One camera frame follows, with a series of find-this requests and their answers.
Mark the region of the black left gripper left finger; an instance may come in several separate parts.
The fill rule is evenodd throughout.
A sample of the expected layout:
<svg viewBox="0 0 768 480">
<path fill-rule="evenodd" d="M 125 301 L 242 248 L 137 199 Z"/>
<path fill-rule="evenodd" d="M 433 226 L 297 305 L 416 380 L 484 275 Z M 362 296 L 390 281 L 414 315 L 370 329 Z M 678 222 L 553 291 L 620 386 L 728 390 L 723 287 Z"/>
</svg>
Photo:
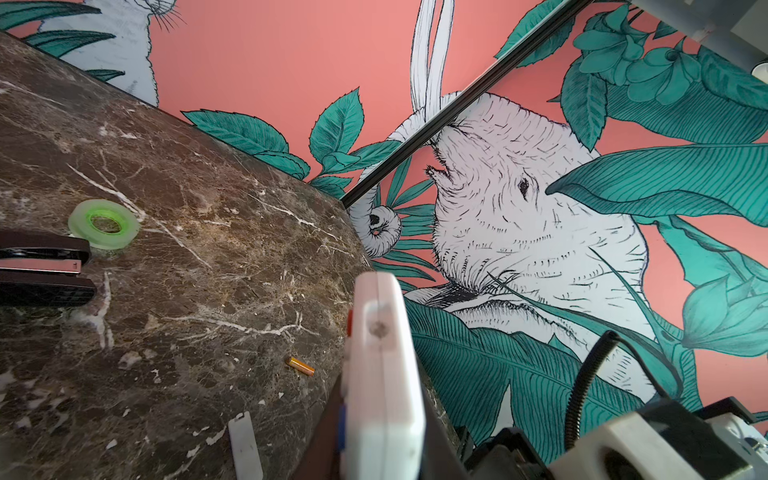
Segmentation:
<svg viewBox="0 0 768 480">
<path fill-rule="evenodd" d="M 338 480 L 338 432 L 342 406 L 341 376 L 330 392 L 323 413 L 291 480 Z"/>
</svg>

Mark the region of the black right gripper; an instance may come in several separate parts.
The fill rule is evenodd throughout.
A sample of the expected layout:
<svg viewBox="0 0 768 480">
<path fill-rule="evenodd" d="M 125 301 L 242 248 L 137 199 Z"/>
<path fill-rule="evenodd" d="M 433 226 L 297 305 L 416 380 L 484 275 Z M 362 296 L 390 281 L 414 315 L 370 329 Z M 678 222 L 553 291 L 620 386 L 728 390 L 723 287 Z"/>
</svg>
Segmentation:
<svg viewBox="0 0 768 480">
<path fill-rule="evenodd" d="M 545 480 L 552 474 L 525 433 L 507 427 L 473 450 L 464 462 L 471 479 Z"/>
</svg>

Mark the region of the orange battery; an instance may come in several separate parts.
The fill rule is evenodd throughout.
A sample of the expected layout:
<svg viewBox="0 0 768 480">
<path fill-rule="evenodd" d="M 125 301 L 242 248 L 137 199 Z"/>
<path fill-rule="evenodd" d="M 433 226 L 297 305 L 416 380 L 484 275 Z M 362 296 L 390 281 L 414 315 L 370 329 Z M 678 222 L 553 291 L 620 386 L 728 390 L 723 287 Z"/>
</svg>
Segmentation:
<svg viewBox="0 0 768 480">
<path fill-rule="evenodd" d="M 301 360 L 298 360 L 295 357 L 288 356 L 285 359 L 285 364 L 288 367 L 292 368 L 293 370 L 295 370 L 295 371 L 297 371 L 297 372 L 299 372 L 299 373 L 301 373 L 301 374 L 303 374 L 305 376 L 313 377 L 315 375 L 315 369 L 313 367 L 311 367 L 308 364 L 302 362 Z"/>
</svg>

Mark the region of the white battery cover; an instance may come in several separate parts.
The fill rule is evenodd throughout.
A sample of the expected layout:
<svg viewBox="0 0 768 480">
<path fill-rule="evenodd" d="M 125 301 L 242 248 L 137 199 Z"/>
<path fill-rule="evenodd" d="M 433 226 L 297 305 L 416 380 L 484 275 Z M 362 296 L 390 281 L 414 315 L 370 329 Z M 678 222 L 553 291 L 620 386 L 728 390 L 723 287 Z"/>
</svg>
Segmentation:
<svg viewBox="0 0 768 480">
<path fill-rule="evenodd" d="M 263 480 L 261 465 L 251 415 L 238 414 L 228 422 L 231 451 L 237 480 Z"/>
</svg>

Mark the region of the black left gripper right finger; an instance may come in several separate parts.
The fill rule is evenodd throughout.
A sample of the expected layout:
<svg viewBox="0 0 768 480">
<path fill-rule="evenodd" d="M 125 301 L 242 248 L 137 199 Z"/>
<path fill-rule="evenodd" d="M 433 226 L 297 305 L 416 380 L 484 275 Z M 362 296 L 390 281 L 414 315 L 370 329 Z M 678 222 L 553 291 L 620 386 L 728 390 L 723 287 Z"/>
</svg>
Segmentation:
<svg viewBox="0 0 768 480">
<path fill-rule="evenodd" d="M 436 414 L 433 401 L 423 396 L 426 428 L 420 480 L 466 480 L 468 474 L 449 442 L 444 425 Z"/>
</svg>

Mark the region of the white remote control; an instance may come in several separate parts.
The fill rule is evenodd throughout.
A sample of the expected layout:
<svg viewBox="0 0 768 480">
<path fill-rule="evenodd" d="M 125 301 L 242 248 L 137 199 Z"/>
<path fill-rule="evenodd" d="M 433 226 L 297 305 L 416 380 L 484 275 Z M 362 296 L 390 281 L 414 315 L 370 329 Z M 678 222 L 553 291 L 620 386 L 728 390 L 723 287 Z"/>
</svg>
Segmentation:
<svg viewBox="0 0 768 480">
<path fill-rule="evenodd" d="M 426 416 L 404 297 L 391 273 L 356 278 L 341 397 L 341 477 L 416 479 Z"/>
</svg>

